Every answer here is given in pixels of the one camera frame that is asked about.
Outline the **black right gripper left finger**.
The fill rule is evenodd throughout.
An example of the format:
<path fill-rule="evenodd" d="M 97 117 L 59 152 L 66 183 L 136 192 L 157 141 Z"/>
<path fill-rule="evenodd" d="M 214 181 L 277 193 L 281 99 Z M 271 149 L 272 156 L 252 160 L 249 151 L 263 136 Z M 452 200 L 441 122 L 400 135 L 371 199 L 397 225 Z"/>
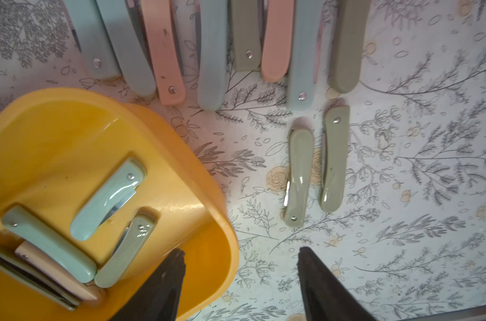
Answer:
<path fill-rule="evenodd" d="M 176 248 L 111 319 L 175 321 L 185 275 L 185 253 Z"/>

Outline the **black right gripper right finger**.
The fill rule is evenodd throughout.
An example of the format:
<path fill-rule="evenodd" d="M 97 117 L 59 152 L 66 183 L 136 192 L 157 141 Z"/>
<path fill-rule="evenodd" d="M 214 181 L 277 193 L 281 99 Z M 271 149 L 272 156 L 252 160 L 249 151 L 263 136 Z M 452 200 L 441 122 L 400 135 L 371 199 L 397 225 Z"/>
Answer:
<path fill-rule="evenodd" d="M 297 268 L 307 320 L 375 321 L 311 248 L 300 248 Z"/>

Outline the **sage green folding knife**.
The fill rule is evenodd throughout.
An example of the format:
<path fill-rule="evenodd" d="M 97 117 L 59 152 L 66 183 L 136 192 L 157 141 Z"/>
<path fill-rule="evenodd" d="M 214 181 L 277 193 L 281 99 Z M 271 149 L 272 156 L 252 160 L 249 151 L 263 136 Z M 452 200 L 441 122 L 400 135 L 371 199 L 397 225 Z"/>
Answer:
<path fill-rule="evenodd" d="M 95 275 L 95 285 L 100 288 L 114 286 L 132 264 L 155 226 L 155 218 L 146 214 L 136 215 L 123 232 L 111 257 Z"/>
<path fill-rule="evenodd" d="M 368 0 L 343 0 L 339 4 L 329 84 L 340 94 L 351 92 L 359 82 L 370 8 Z"/>
<path fill-rule="evenodd" d="M 312 132 L 305 128 L 293 130 L 289 136 L 288 151 L 290 175 L 284 199 L 284 222 L 291 228 L 299 228 L 304 225 L 311 181 L 314 154 Z"/>

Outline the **grey green folding knife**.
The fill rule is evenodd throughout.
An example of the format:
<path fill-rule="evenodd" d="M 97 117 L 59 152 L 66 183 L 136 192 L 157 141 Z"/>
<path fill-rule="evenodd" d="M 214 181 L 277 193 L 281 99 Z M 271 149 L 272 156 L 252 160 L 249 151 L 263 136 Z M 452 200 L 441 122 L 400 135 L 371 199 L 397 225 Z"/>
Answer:
<path fill-rule="evenodd" d="M 341 206 L 345 192 L 349 142 L 349 106 L 333 106 L 325 113 L 325 176 L 320 207 L 333 213 Z"/>
<path fill-rule="evenodd" d="M 69 311 L 76 311 L 81 304 L 80 299 L 4 246 L 0 246 L 0 271 Z"/>

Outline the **mint green folding knife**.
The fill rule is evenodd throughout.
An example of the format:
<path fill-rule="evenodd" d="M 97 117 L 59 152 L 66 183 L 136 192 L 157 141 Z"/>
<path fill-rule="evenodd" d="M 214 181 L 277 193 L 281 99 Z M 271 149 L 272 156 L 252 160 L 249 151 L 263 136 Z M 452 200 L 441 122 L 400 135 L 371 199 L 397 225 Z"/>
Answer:
<path fill-rule="evenodd" d="M 38 247 L 81 283 L 94 279 L 96 263 L 24 207 L 12 207 L 2 216 L 1 222 L 3 227 Z"/>
<path fill-rule="evenodd" d="M 70 233 L 76 240 L 88 240 L 114 213 L 135 194 L 146 178 L 145 167 L 129 158 L 86 201 L 74 217 Z"/>

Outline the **pink folding fruit knife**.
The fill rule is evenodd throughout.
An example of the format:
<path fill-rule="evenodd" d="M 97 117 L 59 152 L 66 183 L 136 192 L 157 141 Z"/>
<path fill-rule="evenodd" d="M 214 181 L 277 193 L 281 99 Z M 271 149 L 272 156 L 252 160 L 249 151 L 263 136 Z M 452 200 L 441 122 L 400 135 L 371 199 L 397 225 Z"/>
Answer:
<path fill-rule="evenodd" d="M 24 241 L 18 246 L 15 254 L 55 281 L 70 294 L 88 304 L 100 304 L 105 298 L 104 290 L 98 288 L 92 282 L 88 284 L 79 282 L 54 259 L 28 241 Z"/>
<path fill-rule="evenodd" d="M 278 82 L 288 71 L 294 10 L 294 0 L 270 0 L 268 2 L 261 61 L 261 74 L 266 82 Z"/>
<path fill-rule="evenodd" d="M 166 106 L 181 104 L 186 99 L 186 89 L 174 37 L 171 1 L 143 0 L 141 10 L 160 101 Z"/>

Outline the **yellow plastic storage box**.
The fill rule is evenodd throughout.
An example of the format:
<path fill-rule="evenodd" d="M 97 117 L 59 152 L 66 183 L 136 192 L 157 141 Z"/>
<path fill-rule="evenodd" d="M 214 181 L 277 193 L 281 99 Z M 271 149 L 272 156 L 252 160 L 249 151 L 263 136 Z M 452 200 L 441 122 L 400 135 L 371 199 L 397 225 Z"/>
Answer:
<path fill-rule="evenodd" d="M 74 217 L 129 158 L 146 169 L 136 194 L 88 240 L 73 238 Z M 121 279 L 110 288 L 97 286 L 105 291 L 103 301 L 80 299 L 76 311 L 0 271 L 0 320 L 109 320 L 176 248 L 186 263 L 178 320 L 219 298 L 236 275 L 237 239 L 220 188 L 173 128 L 137 104 L 52 88 L 8 105 L 0 113 L 0 246 L 14 254 L 25 240 L 1 218 L 16 205 L 90 257 L 97 272 L 136 215 L 155 218 L 156 226 Z"/>

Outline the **light blue folding knife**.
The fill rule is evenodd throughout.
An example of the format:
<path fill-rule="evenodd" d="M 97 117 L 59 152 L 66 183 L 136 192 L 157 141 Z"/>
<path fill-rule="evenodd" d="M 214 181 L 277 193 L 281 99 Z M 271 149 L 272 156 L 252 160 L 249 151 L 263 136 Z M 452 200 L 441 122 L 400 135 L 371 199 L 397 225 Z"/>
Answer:
<path fill-rule="evenodd" d="M 313 102 L 317 38 L 322 14 L 321 0 L 295 2 L 287 91 L 287 106 L 291 110 L 305 110 Z"/>
<path fill-rule="evenodd" d="M 196 9 L 200 35 L 197 101 L 203 110 L 217 110 L 226 92 L 228 1 L 197 1 Z"/>

